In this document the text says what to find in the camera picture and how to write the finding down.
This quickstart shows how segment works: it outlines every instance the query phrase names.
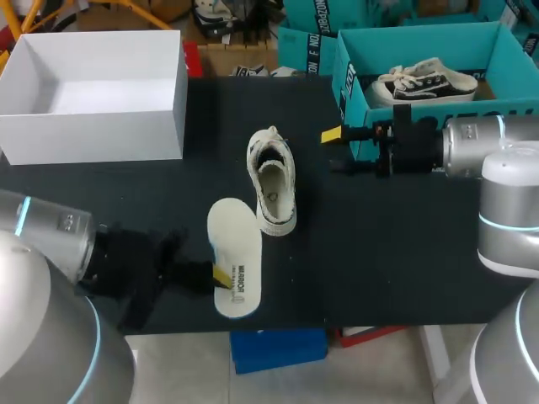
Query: teal shoe box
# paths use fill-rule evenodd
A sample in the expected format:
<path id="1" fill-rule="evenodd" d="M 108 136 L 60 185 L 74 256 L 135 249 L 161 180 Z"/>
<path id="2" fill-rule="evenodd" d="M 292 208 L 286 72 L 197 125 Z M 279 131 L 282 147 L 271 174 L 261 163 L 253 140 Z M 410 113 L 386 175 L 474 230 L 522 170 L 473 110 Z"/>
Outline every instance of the teal shoe box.
<path id="1" fill-rule="evenodd" d="M 414 10 L 413 0 L 285 0 L 291 28 L 337 36 L 341 29 L 385 26 Z"/>
<path id="2" fill-rule="evenodd" d="M 286 20 L 279 27 L 279 66 L 291 67 L 307 74 L 330 76 L 334 72 L 337 39 L 289 27 Z"/>
<path id="3" fill-rule="evenodd" d="M 474 13 L 447 14 L 436 17 L 412 17 L 405 19 L 403 26 L 412 25 L 436 25 L 436 24 L 469 24 L 478 23 L 479 20 Z"/>
<path id="4" fill-rule="evenodd" d="M 513 35 L 522 44 L 522 49 L 533 61 L 539 65 L 539 27 L 530 28 L 526 24 L 519 23 L 513 29 Z"/>
<path id="5" fill-rule="evenodd" d="M 371 109 L 364 91 L 392 67 L 434 56 L 450 69 L 473 74 L 490 96 L 462 104 L 415 105 L 414 121 L 432 117 L 441 128 L 456 116 L 539 113 L 539 70 L 503 24 L 421 25 L 339 33 L 332 89 L 343 123 L 372 127 L 391 120 L 392 109 Z M 360 160 L 378 158 L 372 141 L 355 142 L 352 152 Z"/>
<path id="6" fill-rule="evenodd" d="M 340 29 L 370 26 L 367 1 L 285 0 L 286 17 L 293 29 L 337 36 Z"/>

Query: black table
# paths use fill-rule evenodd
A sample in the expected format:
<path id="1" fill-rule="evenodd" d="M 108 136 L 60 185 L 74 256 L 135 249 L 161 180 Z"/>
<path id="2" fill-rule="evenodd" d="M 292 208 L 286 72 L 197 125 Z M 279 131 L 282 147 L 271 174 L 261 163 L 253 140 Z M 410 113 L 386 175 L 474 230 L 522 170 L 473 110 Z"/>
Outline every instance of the black table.
<path id="1" fill-rule="evenodd" d="M 287 237 L 264 235 L 258 310 L 229 320 L 212 297 L 165 292 L 143 333 L 488 322 L 530 283 L 478 261 L 478 182 L 328 171 L 319 136 L 339 123 L 329 80 L 192 80 L 188 100 L 181 162 L 0 167 L 0 188 L 89 210 L 99 223 L 185 228 L 184 254 L 206 260 L 209 209 L 235 197 L 255 210 L 248 139 L 277 126 L 296 160 L 298 224 Z M 96 304 L 119 321 L 114 301 Z"/>

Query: floor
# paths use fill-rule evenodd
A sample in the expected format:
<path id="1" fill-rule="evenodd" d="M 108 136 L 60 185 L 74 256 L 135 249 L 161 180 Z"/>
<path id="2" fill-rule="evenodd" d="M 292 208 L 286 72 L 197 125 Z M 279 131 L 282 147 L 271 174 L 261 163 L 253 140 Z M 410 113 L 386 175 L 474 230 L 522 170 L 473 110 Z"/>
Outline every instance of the floor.
<path id="1" fill-rule="evenodd" d="M 480 326 L 442 327 L 451 360 Z M 137 356 L 132 404 L 431 404 L 418 330 L 352 348 L 319 362 L 236 375 L 227 332 L 131 336 Z"/>

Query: white insole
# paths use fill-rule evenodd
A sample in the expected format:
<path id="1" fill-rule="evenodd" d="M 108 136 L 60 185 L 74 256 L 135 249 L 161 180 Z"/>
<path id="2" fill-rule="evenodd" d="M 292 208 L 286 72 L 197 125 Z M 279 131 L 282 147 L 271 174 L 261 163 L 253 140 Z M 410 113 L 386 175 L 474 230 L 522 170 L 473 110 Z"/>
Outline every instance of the white insole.
<path id="1" fill-rule="evenodd" d="M 218 200 L 208 213 L 208 238 L 215 264 L 232 279 L 232 289 L 215 288 L 223 316 L 241 318 L 260 304 L 262 235 L 251 209 L 239 199 Z"/>
<path id="2" fill-rule="evenodd" d="M 264 202 L 270 214 L 278 221 L 288 219 L 291 212 L 285 201 L 286 181 L 283 171 L 277 166 L 264 167 L 259 180 L 264 191 Z"/>

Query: white shoe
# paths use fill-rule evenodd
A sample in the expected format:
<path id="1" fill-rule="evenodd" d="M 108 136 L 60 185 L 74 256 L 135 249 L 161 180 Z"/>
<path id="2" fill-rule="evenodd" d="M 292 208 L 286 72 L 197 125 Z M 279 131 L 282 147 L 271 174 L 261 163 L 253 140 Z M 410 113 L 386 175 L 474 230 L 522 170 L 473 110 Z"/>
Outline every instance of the white shoe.
<path id="1" fill-rule="evenodd" d="M 305 72 L 300 72 L 291 67 L 281 66 L 277 67 L 269 75 L 272 77 L 305 77 Z"/>
<path id="2" fill-rule="evenodd" d="M 296 166 L 274 126 L 251 137 L 247 170 L 256 189 L 260 230 L 270 236 L 287 235 L 296 226 Z"/>
<path id="3" fill-rule="evenodd" d="M 449 104 L 473 101 L 478 81 L 445 67 L 433 57 L 406 67 L 396 66 L 372 83 L 366 96 L 372 108 L 395 104 Z"/>
<path id="4" fill-rule="evenodd" d="M 270 73 L 264 65 L 257 65 L 255 67 L 246 67 L 237 65 L 232 69 L 231 76 L 258 76 L 258 77 L 267 77 Z"/>

